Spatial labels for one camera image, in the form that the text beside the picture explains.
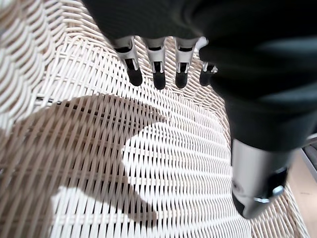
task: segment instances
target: wicker seat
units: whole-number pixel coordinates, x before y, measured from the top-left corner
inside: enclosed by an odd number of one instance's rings
[[[236,212],[223,100],[166,46],[158,91],[136,39],[134,87],[81,2],[0,3],[0,237],[308,237],[289,187]]]

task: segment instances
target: wooden floor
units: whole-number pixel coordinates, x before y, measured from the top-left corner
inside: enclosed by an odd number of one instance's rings
[[[311,238],[317,238],[317,182],[300,153],[296,155],[288,182]]]

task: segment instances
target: robotic hand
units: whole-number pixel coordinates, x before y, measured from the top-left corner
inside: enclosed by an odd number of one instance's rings
[[[259,215],[285,187],[292,154],[317,116],[317,22],[314,1],[84,0],[125,64],[142,75],[133,36],[143,38],[154,85],[165,86],[164,39],[176,39],[175,83],[186,86],[195,43],[200,82],[225,100],[233,166],[232,197],[246,219]],[[213,65],[218,73],[212,75]]]

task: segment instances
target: black fingertip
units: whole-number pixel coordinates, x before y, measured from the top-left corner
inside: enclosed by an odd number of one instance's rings
[[[143,80],[140,68],[138,68],[138,70],[128,69],[128,76],[130,83],[132,83],[134,86],[140,86],[142,84]]]
[[[199,76],[199,83],[202,86],[208,86],[210,84],[211,81],[211,76],[212,76],[212,72],[211,71],[206,71],[204,72],[203,70],[200,72],[200,76]]]
[[[179,89],[184,88],[187,84],[187,74],[184,72],[176,72],[175,84]]]
[[[153,83],[156,89],[162,90],[165,88],[165,73],[153,73]]]
[[[232,194],[233,204],[236,207],[236,210],[243,218],[245,218],[243,216],[244,205],[237,199],[237,197],[233,194],[233,192],[231,192],[231,194]]]

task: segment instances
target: white wicker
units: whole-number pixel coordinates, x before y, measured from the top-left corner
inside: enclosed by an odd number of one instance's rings
[[[287,187],[258,219],[231,200],[223,101],[198,83],[134,87],[85,7],[0,1],[0,237],[308,237]]]

